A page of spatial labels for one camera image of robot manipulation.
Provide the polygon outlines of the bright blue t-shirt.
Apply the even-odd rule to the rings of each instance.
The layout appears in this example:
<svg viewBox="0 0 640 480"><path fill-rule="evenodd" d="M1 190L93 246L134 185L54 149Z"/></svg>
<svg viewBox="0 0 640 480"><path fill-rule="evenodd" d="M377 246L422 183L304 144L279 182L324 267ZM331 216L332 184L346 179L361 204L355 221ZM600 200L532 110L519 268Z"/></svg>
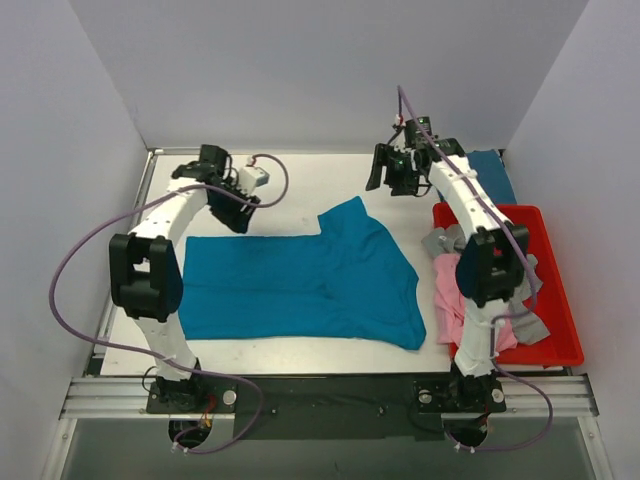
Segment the bright blue t-shirt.
<svg viewBox="0 0 640 480"><path fill-rule="evenodd" d="M316 235L188 238L186 338L356 338L419 349L419 277L387 228L359 197L318 223Z"/></svg>

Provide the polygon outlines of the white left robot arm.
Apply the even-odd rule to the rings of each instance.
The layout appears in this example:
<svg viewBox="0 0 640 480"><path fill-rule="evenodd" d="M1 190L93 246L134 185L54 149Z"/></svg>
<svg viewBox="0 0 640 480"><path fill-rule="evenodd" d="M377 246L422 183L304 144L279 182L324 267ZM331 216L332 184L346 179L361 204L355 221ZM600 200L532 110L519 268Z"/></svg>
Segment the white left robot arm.
<svg viewBox="0 0 640 480"><path fill-rule="evenodd" d="M184 412L203 405L206 388L178 318L184 286L174 244L205 208L232 232L245 233L260 203L255 190L268 182L269 174L254 160L235 167L226 150L203 145L196 160L171 173L167 190L177 194L109 242L112 301L161 356L156 360L158 396Z"/></svg>

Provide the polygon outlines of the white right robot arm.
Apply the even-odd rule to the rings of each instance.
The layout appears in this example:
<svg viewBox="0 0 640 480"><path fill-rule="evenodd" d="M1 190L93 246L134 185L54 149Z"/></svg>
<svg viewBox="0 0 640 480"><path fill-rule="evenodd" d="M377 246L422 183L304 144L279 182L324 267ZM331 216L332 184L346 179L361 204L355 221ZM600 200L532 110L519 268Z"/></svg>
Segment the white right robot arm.
<svg viewBox="0 0 640 480"><path fill-rule="evenodd" d="M387 185L394 196L415 196L421 188L434 187L465 235L455 273L465 319L445 397L458 409L481 400L499 402L497 340L514 316L509 302L516 288L533 277L526 258L529 231L498 209L455 139L431 137L428 118L398 115L393 129L404 143L390 139L376 145L367 190Z"/></svg>

